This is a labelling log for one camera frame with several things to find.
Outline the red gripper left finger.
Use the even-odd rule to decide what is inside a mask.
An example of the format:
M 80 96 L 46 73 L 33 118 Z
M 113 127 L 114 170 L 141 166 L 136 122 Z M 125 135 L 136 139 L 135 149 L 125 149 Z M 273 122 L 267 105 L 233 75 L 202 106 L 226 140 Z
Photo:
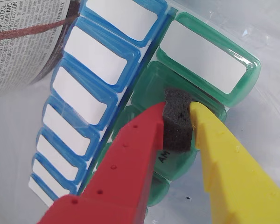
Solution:
M 190 150 L 191 96 L 166 89 L 165 101 L 120 129 L 94 176 L 79 195 L 57 199 L 42 224 L 141 224 L 144 222 L 157 152 Z

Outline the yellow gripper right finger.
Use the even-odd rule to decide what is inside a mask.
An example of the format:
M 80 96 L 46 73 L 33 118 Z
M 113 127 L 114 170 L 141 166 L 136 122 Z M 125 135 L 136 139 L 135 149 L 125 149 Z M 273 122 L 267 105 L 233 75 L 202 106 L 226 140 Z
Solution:
M 278 185 L 206 106 L 191 102 L 189 109 L 211 222 L 280 224 Z

